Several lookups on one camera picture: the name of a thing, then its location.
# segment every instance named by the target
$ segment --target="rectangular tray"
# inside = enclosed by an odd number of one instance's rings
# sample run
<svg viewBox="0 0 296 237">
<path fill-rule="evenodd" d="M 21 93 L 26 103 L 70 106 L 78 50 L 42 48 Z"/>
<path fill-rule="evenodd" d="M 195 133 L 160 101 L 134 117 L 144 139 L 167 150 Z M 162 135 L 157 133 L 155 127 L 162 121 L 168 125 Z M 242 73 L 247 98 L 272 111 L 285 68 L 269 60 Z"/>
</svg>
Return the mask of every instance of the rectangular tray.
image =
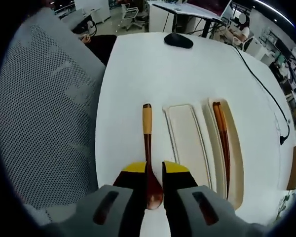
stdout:
<svg viewBox="0 0 296 237">
<path fill-rule="evenodd" d="M 176 163 L 186 166 L 198 185 L 211 188 L 206 152 L 193 107 L 177 105 L 163 110 Z"/>
<path fill-rule="evenodd" d="M 230 156 L 230 183 L 227 200 L 236 210 L 241 206 L 243 202 L 244 190 L 244 170 L 239 137 L 227 101 L 219 98 L 208 99 L 208 104 L 206 107 L 204 107 L 203 112 L 206 125 L 210 133 L 210 140 L 214 153 L 217 187 L 219 187 L 219 193 L 223 195 L 223 198 L 227 197 L 225 163 L 222 153 L 222 144 L 213 110 L 214 102 L 221 103 L 221 107 L 225 117 Z"/>
</svg>

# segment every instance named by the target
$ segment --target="white table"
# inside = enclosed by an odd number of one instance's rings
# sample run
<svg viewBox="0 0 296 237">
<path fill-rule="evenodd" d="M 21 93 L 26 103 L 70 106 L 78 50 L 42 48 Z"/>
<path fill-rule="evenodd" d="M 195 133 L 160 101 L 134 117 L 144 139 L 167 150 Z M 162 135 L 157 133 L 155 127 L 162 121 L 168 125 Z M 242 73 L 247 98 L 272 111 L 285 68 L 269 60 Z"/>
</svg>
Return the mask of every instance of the white table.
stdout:
<svg viewBox="0 0 296 237">
<path fill-rule="evenodd" d="M 290 136 L 280 146 L 278 128 L 282 135 L 287 134 L 281 112 L 231 46 L 187 36 L 194 46 L 183 49 L 166 45 L 165 36 L 142 33 L 117 38 L 97 114 L 99 187 L 112 184 L 126 165 L 145 160 L 143 104 L 152 105 L 152 165 L 161 181 L 161 162 L 174 161 L 162 107 L 190 103 L 198 110 L 202 100 L 220 97 L 228 101 L 233 113 L 244 164 L 244 200 L 236 214 L 248 222 L 273 221 L 290 175 L 295 145 L 293 123 Z M 269 68 L 249 54 L 242 55 L 292 120 L 285 96 Z M 205 149 L 210 151 L 209 139 L 203 139 Z M 163 226 L 160 221 L 158 228 L 166 228 Z"/>
</svg>

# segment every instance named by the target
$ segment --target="person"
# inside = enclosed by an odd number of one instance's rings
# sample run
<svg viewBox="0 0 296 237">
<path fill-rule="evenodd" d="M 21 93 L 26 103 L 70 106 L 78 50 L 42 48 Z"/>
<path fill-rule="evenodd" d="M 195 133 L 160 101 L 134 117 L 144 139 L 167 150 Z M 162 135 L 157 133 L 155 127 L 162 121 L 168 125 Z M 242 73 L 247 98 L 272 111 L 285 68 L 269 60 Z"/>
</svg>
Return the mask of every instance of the person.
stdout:
<svg viewBox="0 0 296 237">
<path fill-rule="evenodd" d="M 84 34 L 80 40 L 105 66 L 107 66 L 116 39 L 116 35 L 91 37 L 89 34 Z"/>
<path fill-rule="evenodd" d="M 287 80 L 291 79 L 291 73 L 288 66 L 288 62 L 283 62 L 279 71 L 284 78 L 284 80 L 281 83 L 285 83 L 287 82 Z"/>
<path fill-rule="evenodd" d="M 228 29 L 226 30 L 224 36 L 227 38 L 228 41 L 233 42 L 236 45 L 239 45 L 240 43 L 244 42 L 250 34 L 250 19 L 246 16 L 246 20 L 243 24 L 238 24 L 237 30 Z"/>
</svg>

